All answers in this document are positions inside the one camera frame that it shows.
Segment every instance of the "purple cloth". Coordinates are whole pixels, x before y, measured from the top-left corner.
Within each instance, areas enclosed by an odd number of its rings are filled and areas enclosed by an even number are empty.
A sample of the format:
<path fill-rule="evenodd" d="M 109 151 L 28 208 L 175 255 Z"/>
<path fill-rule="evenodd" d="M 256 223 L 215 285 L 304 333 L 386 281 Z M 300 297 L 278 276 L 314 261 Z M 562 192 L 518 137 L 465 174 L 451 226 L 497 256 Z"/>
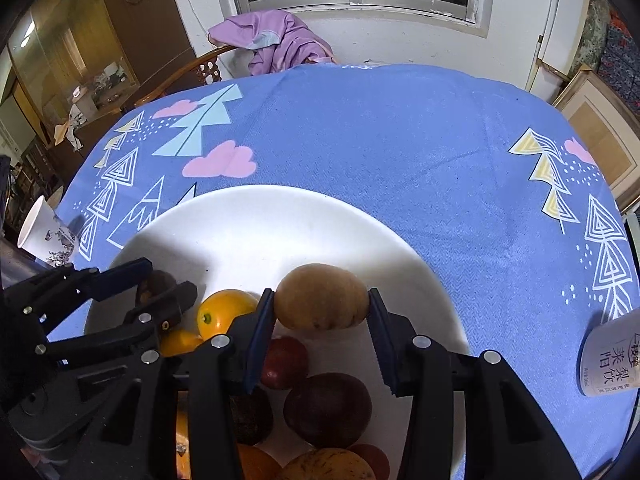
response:
<path fill-rule="evenodd" d="M 307 59 L 333 62 L 329 44 L 286 10 L 258 10 L 227 18 L 209 29 L 209 38 L 255 50 L 249 63 L 251 75 L 282 72 Z"/>

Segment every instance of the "blue tablecloth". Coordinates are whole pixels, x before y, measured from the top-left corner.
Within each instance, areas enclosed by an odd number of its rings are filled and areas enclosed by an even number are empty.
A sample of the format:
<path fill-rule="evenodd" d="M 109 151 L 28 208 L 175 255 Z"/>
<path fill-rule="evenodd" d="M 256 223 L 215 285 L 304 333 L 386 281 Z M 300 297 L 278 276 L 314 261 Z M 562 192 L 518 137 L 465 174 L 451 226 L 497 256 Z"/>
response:
<path fill-rule="evenodd" d="M 76 266 L 106 269 L 157 215 L 213 189 L 281 184 L 348 202 L 430 265 L 473 354 L 508 359 L 585 475 L 618 452 L 635 391 L 584 397 L 580 343 L 639 290 L 613 197 L 574 137 L 558 111 L 506 84 L 428 66 L 305 65 L 132 111 L 58 213 L 80 232 Z M 54 336 L 78 335 L 85 316 Z"/>

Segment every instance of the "chair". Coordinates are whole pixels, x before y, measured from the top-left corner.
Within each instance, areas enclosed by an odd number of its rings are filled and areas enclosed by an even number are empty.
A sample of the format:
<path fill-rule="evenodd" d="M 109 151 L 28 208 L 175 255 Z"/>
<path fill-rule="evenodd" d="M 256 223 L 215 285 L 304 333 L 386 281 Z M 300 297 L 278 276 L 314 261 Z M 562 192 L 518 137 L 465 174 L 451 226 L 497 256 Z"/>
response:
<path fill-rule="evenodd" d="M 169 86 L 178 81 L 178 79 L 180 79 L 187 72 L 195 72 L 202 85 L 207 84 L 208 76 L 212 77 L 212 82 L 222 81 L 222 78 L 220 77 L 220 69 L 216 64 L 218 56 L 224 54 L 225 52 L 231 52 L 236 48 L 236 46 L 231 45 L 220 46 L 215 48 L 211 52 L 207 52 L 204 56 L 200 56 L 199 58 L 194 59 L 189 64 L 176 70 L 167 79 L 160 83 L 153 91 L 149 92 L 143 98 L 138 99 L 135 103 L 135 107 L 138 108 L 139 106 L 150 103 L 151 101 L 155 101 L 159 97 L 168 95 L 166 93 L 166 90 L 169 88 Z"/>

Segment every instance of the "white paper cup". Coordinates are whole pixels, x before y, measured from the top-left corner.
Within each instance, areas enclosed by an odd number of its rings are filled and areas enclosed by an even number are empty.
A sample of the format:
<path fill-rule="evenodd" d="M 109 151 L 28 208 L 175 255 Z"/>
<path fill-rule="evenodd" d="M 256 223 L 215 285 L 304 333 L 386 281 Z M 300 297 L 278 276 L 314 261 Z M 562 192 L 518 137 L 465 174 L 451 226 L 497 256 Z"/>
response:
<path fill-rule="evenodd" d="M 78 252 L 78 237 L 62 223 L 41 196 L 31 207 L 18 235 L 18 247 L 53 267 L 69 263 Z"/>
<path fill-rule="evenodd" d="M 590 397 L 640 387 L 640 308 L 587 336 L 580 356 L 580 386 Z"/>

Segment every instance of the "white bowl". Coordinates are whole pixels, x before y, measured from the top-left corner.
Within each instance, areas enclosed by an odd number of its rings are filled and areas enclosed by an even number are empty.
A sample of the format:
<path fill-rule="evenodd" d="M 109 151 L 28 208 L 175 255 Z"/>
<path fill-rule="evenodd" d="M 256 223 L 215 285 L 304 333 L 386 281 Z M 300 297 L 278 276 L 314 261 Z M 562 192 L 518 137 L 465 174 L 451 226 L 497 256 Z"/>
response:
<path fill-rule="evenodd" d="M 455 310 L 431 269 L 391 229 L 366 213 L 334 198 L 281 186 L 241 186 L 213 191 L 176 206 L 137 233 L 113 266 L 144 256 L 155 269 L 178 282 L 198 286 L 198 304 L 223 288 L 259 296 L 276 289 L 292 269 L 325 263 L 350 270 L 367 287 L 377 287 L 390 312 L 407 316 L 417 333 L 450 351 L 468 353 L 466 335 Z M 94 303 L 85 333 L 116 326 L 134 305 L 133 289 Z M 182 325 L 197 332 L 192 308 Z M 275 335 L 290 333 L 279 323 Z M 411 411 L 411 398 L 397 399 L 383 384 L 366 322 L 347 329 L 302 336 L 308 348 L 310 375 L 335 371 L 351 374 L 369 389 L 371 422 L 359 442 L 384 450 L 395 480 Z M 287 392 L 267 390 L 274 431 L 259 447 L 282 465 L 310 449 L 284 423 Z M 464 449 L 464 398 L 455 399 L 455 470 Z"/>

